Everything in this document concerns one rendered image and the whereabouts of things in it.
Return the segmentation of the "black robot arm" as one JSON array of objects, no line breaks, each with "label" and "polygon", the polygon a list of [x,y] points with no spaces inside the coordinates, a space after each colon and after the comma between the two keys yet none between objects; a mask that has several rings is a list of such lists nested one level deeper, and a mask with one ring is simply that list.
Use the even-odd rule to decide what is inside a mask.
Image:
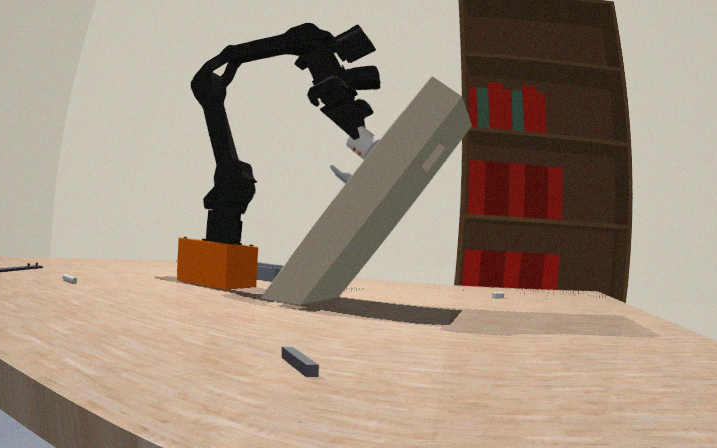
[{"label": "black robot arm", "polygon": [[[258,59],[296,55],[299,57],[294,65],[301,70],[308,67],[314,79],[324,67],[340,65],[335,53],[343,62],[352,63],[374,51],[376,48],[359,24],[333,37],[331,32],[319,29],[317,25],[304,23],[291,27],[284,34],[228,45],[204,63],[190,85],[203,107],[216,162],[214,186],[203,199],[204,208],[212,210],[208,210],[206,239],[202,240],[242,245],[241,214],[246,213],[256,193],[254,183],[257,181],[252,166],[239,160],[224,107],[226,87],[234,79],[238,67]],[[226,63],[221,76],[213,72]],[[380,77],[376,66],[341,67],[342,80],[351,84],[355,91],[379,90]]]}]

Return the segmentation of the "dark grey flat bar with two small pins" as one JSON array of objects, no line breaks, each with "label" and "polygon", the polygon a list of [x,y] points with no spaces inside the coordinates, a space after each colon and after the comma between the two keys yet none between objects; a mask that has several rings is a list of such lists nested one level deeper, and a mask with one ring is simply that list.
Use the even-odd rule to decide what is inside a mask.
[{"label": "dark grey flat bar with two small pins", "polygon": [[[36,262],[35,262],[36,263]],[[37,269],[37,268],[43,268],[43,266],[39,266],[38,263],[36,265],[30,266],[30,263],[27,263],[27,266],[19,266],[19,267],[7,267],[7,268],[0,268],[0,272],[7,272],[7,271],[18,271],[18,270],[30,270],[30,269]]]}]

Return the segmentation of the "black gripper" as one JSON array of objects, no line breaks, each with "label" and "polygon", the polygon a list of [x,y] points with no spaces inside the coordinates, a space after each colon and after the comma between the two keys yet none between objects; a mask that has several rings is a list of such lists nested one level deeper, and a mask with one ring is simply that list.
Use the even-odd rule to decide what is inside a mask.
[{"label": "black gripper", "polygon": [[337,124],[354,140],[358,139],[358,127],[365,127],[365,118],[373,113],[371,106],[364,99],[355,99],[355,89],[346,84],[341,77],[341,66],[324,67],[314,76],[314,84],[308,91],[311,104],[319,106],[320,101],[325,104],[321,112]]}]

